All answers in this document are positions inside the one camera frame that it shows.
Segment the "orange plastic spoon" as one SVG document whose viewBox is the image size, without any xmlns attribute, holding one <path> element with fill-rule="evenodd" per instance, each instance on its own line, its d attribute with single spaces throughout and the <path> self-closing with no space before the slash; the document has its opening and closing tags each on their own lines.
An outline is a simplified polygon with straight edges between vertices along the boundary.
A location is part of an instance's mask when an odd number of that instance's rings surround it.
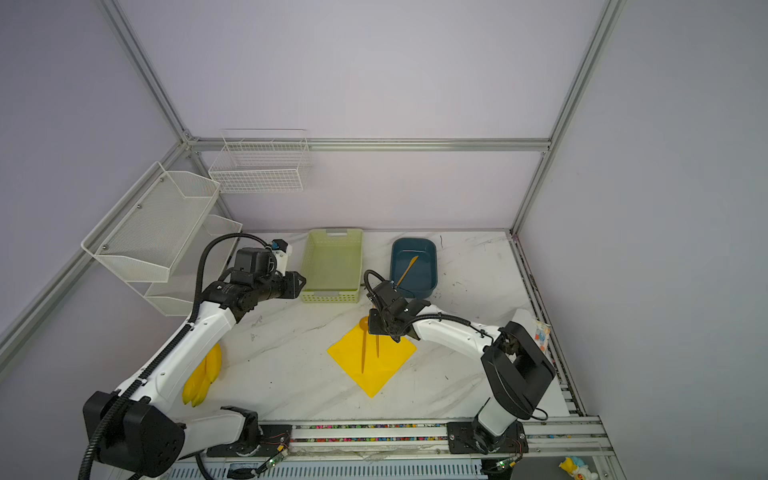
<svg viewBox="0 0 768 480">
<path fill-rule="evenodd" d="M 362 331 L 360 371 L 362 374 L 364 374 L 367 359 L 367 342 L 369 337 L 369 317 L 366 316 L 362 318 L 358 323 L 358 327 Z"/>
</svg>

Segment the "light green plastic basket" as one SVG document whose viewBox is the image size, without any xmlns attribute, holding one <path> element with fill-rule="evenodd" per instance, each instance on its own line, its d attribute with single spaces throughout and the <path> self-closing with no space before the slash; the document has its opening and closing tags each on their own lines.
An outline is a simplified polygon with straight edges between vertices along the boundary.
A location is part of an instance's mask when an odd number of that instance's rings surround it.
<svg viewBox="0 0 768 480">
<path fill-rule="evenodd" d="M 363 266 L 363 231 L 313 229 L 306 240 L 300 273 L 305 303 L 357 303 Z"/>
</svg>

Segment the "yellow paper napkin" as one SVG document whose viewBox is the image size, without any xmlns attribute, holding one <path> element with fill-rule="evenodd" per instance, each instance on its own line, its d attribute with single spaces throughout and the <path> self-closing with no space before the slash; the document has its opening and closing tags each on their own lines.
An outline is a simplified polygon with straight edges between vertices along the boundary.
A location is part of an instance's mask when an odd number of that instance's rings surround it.
<svg viewBox="0 0 768 480">
<path fill-rule="evenodd" d="M 380 336 L 381 356 L 377 359 L 375 338 L 369 333 L 365 373 L 362 374 L 361 340 L 362 331 L 357 324 L 331 345 L 327 353 L 368 397 L 373 398 L 413 356 L 417 347 L 407 339 L 395 342 L 388 336 Z"/>
</svg>

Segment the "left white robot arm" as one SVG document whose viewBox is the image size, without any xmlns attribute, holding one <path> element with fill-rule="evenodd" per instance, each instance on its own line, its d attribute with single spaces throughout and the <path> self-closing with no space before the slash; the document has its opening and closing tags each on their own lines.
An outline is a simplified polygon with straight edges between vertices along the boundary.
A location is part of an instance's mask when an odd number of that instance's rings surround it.
<svg viewBox="0 0 768 480">
<path fill-rule="evenodd" d="M 225 239 L 215 238 L 201 253 L 192 310 L 174 335 L 115 390 L 97 391 L 85 402 L 88 445 L 79 478 L 89 478 L 96 462 L 139 479 L 158 477 L 178 459 L 209 448 L 223 446 L 240 456 L 261 449 L 264 434 L 254 411 L 225 406 L 187 421 L 170 415 L 185 383 L 226 333 L 267 300 L 298 298 L 306 284 L 299 272 L 288 270 L 291 247 L 283 239 L 238 250 L 233 266 L 205 283 L 207 258 Z"/>
</svg>

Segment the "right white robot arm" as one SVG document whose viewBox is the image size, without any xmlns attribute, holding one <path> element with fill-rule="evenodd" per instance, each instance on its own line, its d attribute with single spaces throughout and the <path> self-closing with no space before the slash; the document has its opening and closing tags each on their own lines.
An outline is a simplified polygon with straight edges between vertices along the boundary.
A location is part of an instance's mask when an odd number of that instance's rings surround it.
<svg viewBox="0 0 768 480">
<path fill-rule="evenodd" d="M 510 321 L 488 326 L 449 314 L 424 299 L 407 299 L 391 281 L 365 287 L 371 301 L 369 332 L 398 342 L 405 337 L 446 347 L 479 362 L 491 396 L 470 422 L 447 425 L 452 453 L 528 451 L 524 420 L 546 421 L 539 404 L 556 372 L 526 328 Z"/>
</svg>

